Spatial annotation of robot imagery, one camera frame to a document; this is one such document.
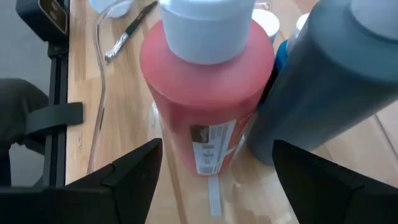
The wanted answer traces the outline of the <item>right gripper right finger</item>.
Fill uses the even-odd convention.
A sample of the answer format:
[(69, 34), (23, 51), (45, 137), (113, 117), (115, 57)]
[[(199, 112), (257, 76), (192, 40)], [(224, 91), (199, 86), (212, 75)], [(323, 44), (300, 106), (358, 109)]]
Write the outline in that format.
[(272, 159), (299, 223), (397, 224), (397, 188), (281, 140)]

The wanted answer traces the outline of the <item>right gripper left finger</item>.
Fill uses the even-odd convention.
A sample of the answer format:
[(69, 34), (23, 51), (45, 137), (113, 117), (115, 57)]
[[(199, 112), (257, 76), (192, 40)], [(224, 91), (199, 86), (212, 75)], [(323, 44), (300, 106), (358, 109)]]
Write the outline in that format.
[(158, 183), (162, 140), (155, 138), (66, 186), (65, 222), (144, 223)]

